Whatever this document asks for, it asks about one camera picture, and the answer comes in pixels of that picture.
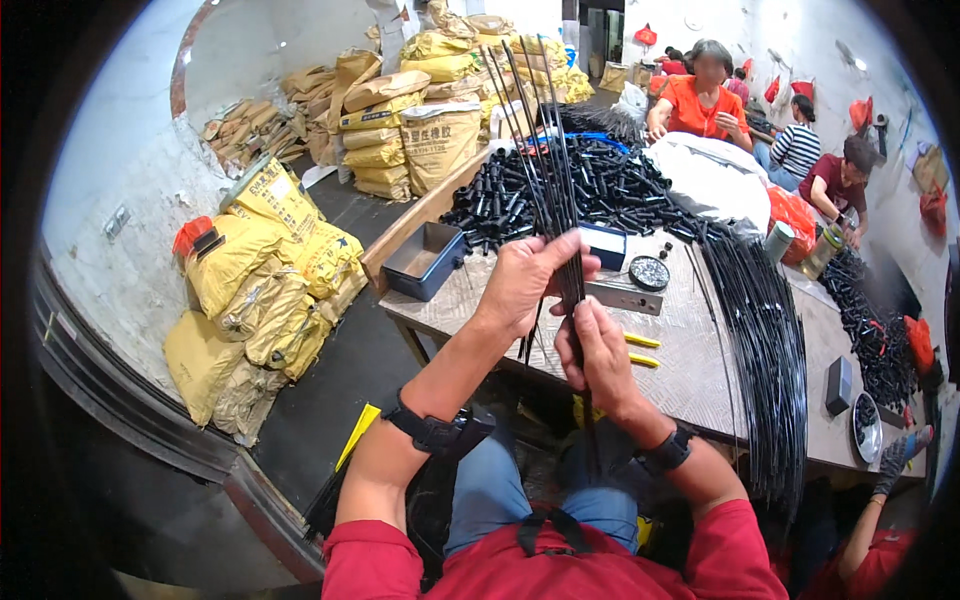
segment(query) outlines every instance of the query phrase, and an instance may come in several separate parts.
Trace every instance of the blue jeans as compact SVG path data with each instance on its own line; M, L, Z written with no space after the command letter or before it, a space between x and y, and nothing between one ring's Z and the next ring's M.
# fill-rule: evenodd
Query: blue jeans
M783 168L778 162L770 158L770 146L763 142L754 142L754 158L767 172L770 181L779 185L788 192L796 192L800 187L800 180Z
M633 442L609 419L596 423L600 464L604 475L588 484L583 436L566 452L561 478L572 492L561 507L579 522L596 527L631 554L638 548L636 500L630 490ZM533 511L520 484L510 430L498 424L457 467L453 515L444 546L449 558L504 525L519 523Z

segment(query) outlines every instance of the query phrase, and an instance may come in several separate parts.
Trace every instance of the red shirt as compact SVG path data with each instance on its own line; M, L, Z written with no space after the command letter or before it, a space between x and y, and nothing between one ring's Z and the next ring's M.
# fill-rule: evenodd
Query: red shirt
M750 102L750 88L737 78L729 78L724 87L739 96L740 100L743 101L744 107Z
M746 500L732 500L697 523L685 577L632 556L598 529L583 525L593 552L527 558L507 525L444 563L444 576L420 594L423 563L397 528L377 520L337 525L324 543L327 568L323 598L786 598L770 570L756 516ZM540 530L537 551L567 548L550 523Z
M673 105L670 124L667 125L669 132L687 132L701 137L724 139L727 132L717 127L717 112L728 112L739 121L742 132L750 131L747 114L743 111L743 102L739 96L720 85L717 88L720 91L717 103L711 108L704 108L697 97L695 79L695 75L671 75L667 78L666 89L660 97Z
M877 531L870 551L853 576L844 582L837 574L837 563L844 547L824 570L813 578L801 594L801 600L869 600L879 595L894 574L914 539L913 531Z
M847 206L853 206L858 213L867 211L867 198L863 195L863 183L843 186L843 178L840 175L840 163L843 159L840 156L823 155L810 167L810 172L806 174L797 191L801 198L810 202L810 189L813 187L813 179L818 175L827 183L827 197L833 202L840 212L847 209Z
M660 64L663 67L665 75L687 75L686 67L682 60L665 60Z

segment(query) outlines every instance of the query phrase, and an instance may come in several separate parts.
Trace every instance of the yellow-handled pliers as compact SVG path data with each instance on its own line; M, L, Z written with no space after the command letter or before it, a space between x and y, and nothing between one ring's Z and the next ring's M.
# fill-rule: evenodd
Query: yellow-handled pliers
M641 346L646 346L649 348L659 348L661 346L660 340L652 340L650 338L645 338L643 336L639 336L634 333L624 332L623 339L625 339L628 342L632 342L634 344L640 344ZM657 360L656 358L650 358L649 356L634 354L633 352L630 352L628 356L630 356L630 362L637 363L638 365L644 365L646 367L653 367L653 368L660 366L660 361Z

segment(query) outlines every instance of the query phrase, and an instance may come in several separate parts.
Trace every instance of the table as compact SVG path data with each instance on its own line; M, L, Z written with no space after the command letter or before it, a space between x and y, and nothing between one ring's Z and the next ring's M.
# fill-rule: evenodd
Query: table
M662 293L663 308L658 317L612 309L613 318L624 328L638 335L655 338L662 342L660 348L631 348L640 354L660 360L662 366L649 369L633 365L634 380L638 388L670 417L685 421L698 429L702 435L731 444L736 438L741 446L747 442L744 421L743 399L740 394L729 334L719 301L713 289L699 248L690 247L697 262L697 269L704 278L705 291L712 302L719 327L710 319L707 301L694 275L693 263L687 257L684 246L677 238L662 230L646 238L628 238L628 258L640 255L657 255L664 242L674 246L664 261L670 269L670 283ZM390 291L380 301L380 306L394 320L401 335L422 365L429 361L429 354L418 333L434 340L441 346L469 319L483 294L496 257L483 257L479 253L468 256L464 268L455 271L430 302L414 300L399 292ZM625 273L601 272L603 282L629 284ZM833 418L825 405L827 368L840 355L853 366L853 397L863 390L859 363L850 352L850 339L840 322L836 306L801 289L802 281L793 273L788 276L794 286L794 302L797 313L804 319L807 360L807 456L808 458L844 468L876 471L878 462L865 465L851 443L850 411ZM529 373L532 376L564 380L560 359L553 349L553 339L561 319L547 313L540 316L538 339L530 359ZM504 355L500 366L506 369L522 369L516 360L519 341ZM730 376L727 385L724 361ZM894 440L900 432L883 423L884 444ZM913 468L904 471L905 476L925 475L925 453L914 459Z

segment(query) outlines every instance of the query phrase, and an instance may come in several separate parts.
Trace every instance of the metal tray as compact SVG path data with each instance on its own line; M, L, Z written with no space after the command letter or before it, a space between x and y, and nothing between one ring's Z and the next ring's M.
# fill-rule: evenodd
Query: metal tray
M860 398L863 398L865 402L874 405L875 419L874 424L866 427L863 430L863 444L858 444L856 442L856 418L859 415L860 410ZM872 396L867 393L862 393L853 403L853 410L850 411L850 435L852 438L853 446L856 448L856 451L860 453L860 458L871 464L873 461L880 457L880 450L883 448L883 427L880 425L880 413L876 409L876 402Z

